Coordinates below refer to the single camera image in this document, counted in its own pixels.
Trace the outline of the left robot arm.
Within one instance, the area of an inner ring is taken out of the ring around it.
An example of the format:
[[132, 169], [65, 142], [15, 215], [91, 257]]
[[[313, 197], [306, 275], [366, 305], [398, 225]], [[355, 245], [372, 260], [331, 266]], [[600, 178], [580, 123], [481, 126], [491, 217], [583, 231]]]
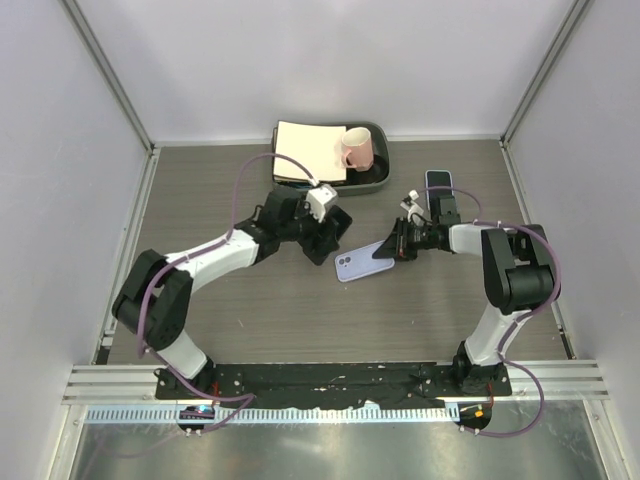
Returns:
[[143, 350], [165, 364], [190, 398], [214, 392], [216, 366], [185, 330], [192, 295], [233, 271], [254, 266], [286, 242], [298, 244], [315, 265], [337, 251], [352, 224], [336, 191], [276, 187], [247, 219], [222, 236], [189, 250], [162, 255], [153, 249], [135, 260], [114, 303], [113, 317], [135, 334]]

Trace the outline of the black phone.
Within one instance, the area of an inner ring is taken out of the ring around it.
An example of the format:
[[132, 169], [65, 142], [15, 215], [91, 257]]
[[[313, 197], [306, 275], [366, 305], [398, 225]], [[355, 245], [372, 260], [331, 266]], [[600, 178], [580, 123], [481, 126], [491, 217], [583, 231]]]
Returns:
[[339, 249], [339, 242], [352, 224], [352, 217], [340, 206], [331, 207], [326, 225], [328, 229], [328, 248], [330, 252]]

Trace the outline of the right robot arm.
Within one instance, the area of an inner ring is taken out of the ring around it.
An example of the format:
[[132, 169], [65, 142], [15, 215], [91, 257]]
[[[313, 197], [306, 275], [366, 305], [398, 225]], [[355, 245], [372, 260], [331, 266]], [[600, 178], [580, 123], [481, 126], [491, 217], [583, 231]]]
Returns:
[[412, 261], [422, 250], [440, 250], [482, 260], [488, 304], [453, 358], [451, 380], [462, 394], [485, 395], [502, 376], [505, 354], [522, 326], [559, 296], [558, 261], [541, 226], [464, 223], [451, 189], [429, 187], [426, 193], [430, 217], [416, 205], [419, 194], [410, 192], [402, 202], [406, 215], [372, 257]]

